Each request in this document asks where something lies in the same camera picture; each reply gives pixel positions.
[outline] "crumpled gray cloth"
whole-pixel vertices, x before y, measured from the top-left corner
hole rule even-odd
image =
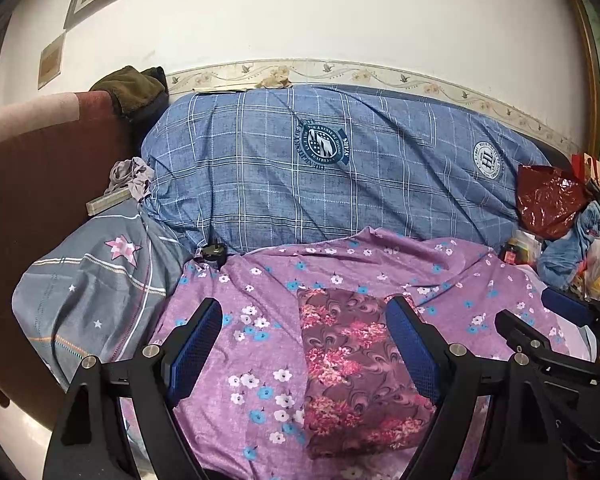
[[[140,202],[149,194],[149,182],[153,178],[154,170],[139,156],[131,160],[121,160],[109,171],[109,187],[104,194],[128,187],[131,196]]]

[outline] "silver screw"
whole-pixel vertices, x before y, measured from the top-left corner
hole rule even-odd
[[[518,352],[516,355],[514,355],[513,359],[520,366],[526,366],[529,364],[529,358],[526,356],[526,354],[521,354],[520,352]]]
[[[142,349],[142,355],[144,357],[153,357],[155,355],[158,355],[159,351],[160,351],[160,347],[158,345],[149,345],[149,346],[145,346]]]
[[[87,357],[85,357],[82,360],[82,368],[86,368],[87,370],[91,367],[93,367],[94,364],[96,364],[98,362],[98,360],[92,356],[92,355],[87,355]]]
[[[466,354],[466,346],[461,345],[460,343],[451,343],[449,345],[449,351],[458,357]]]

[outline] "purple floral sheet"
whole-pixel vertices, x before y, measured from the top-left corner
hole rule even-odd
[[[414,448],[315,460],[306,449],[313,431],[304,429],[308,369],[298,293],[330,288],[375,298],[406,292],[422,319],[447,341],[503,360],[512,351],[493,319],[508,308],[547,335],[555,350],[569,353],[571,342],[527,275],[501,262],[490,248],[464,240],[420,242],[366,228],[351,238],[231,256],[219,272],[192,261],[152,342],[160,344],[186,323],[204,298],[221,303],[218,340],[192,395],[174,409],[203,467],[235,479],[400,477]],[[456,479],[470,472],[485,412],[485,399],[479,400]],[[129,435],[139,439],[128,406],[125,418]],[[391,424],[386,429],[395,430]]]

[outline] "wallpaper border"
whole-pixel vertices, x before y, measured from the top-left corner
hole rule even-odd
[[[513,106],[435,77],[385,66],[321,59],[255,59],[191,68],[167,75],[170,99],[197,92],[240,91],[302,83],[353,84],[428,96],[487,115],[512,130],[542,140],[565,155],[580,147]]]

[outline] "gray star-patterned cloth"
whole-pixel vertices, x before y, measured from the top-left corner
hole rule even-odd
[[[133,355],[190,258],[168,228],[125,200],[27,269],[13,293],[13,313],[67,389],[85,356],[110,362]]]

